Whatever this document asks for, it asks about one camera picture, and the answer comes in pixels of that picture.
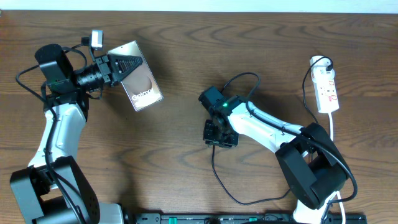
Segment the Galaxy S25 Ultra smartphone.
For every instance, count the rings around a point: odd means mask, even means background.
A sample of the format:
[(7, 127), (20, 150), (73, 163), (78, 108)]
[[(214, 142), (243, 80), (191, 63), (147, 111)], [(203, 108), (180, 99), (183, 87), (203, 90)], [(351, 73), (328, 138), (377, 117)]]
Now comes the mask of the Galaxy S25 Ultra smartphone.
[(121, 82), (136, 111), (143, 110), (164, 99), (136, 40), (111, 49), (108, 53), (110, 55), (135, 56), (142, 59), (142, 63)]

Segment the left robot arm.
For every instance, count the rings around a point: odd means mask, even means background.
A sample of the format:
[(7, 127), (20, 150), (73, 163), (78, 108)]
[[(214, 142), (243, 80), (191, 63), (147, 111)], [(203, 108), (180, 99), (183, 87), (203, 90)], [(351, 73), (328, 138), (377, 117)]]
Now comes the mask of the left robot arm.
[(26, 223), (135, 223), (120, 204), (98, 201), (76, 156), (91, 93), (121, 83), (143, 59), (105, 54), (75, 70), (68, 52), (79, 51), (49, 44), (35, 53), (46, 81), (32, 94), (44, 104), (46, 127), (29, 165), (12, 173), (12, 192)]

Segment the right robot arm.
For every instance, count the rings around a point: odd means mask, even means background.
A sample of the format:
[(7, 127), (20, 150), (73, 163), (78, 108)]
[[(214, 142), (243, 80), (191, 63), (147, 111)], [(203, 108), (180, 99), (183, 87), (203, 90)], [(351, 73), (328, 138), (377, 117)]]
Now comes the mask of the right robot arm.
[(298, 200), (293, 219), (325, 222), (333, 199), (351, 172), (322, 126), (281, 121), (242, 96), (226, 98), (215, 86), (203, 91), (198, 100), (211, 116), (203, 132), (207, 145), (235, 147), (241, 134), (257, 141), (274, 153)]

